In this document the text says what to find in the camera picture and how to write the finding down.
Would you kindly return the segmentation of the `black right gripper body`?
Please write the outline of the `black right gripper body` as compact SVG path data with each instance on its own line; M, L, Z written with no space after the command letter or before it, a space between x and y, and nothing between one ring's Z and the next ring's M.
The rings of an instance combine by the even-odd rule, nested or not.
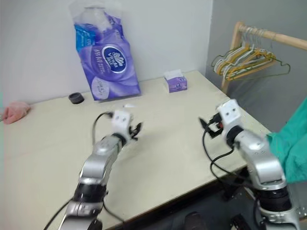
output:
M209 121L208 123L208 128L207 129L211 129L211 126L215 126L216 128L216 132L217 132L217 136L222 134L222 131L224 129L224 126L222 124L222 118L220 116L220 114L215 114Z

